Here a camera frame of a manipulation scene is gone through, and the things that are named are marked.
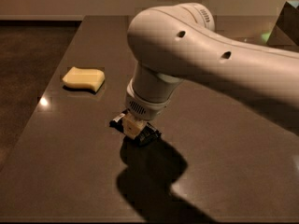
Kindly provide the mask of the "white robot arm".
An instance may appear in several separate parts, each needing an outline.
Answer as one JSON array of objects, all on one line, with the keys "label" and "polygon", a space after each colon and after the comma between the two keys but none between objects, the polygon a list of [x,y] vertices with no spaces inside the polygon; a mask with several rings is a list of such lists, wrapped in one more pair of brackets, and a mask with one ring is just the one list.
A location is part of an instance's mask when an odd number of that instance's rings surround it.
[{"label": "white robot arm", "polygon": [[153,120],[186,79],[248,105],[299,132],[299,53],[238,42],[215,33],[210,11],[197,3],[151,7],[127,31],[137,65],[125,105]]}]

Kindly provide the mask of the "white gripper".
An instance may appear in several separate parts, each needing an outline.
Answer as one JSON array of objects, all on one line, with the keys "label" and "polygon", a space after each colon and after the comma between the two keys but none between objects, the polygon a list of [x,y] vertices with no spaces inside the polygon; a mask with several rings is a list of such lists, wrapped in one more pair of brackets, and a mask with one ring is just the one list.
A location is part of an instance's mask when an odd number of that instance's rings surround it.
[{"label": "white gripper", "polygon": [[135,139],[146,126],[145,120],[153,120],[168,106],[180,78],[157,73],[138,63],[127,90],[125,105],[133,114],[122,119],[123,132]]}]

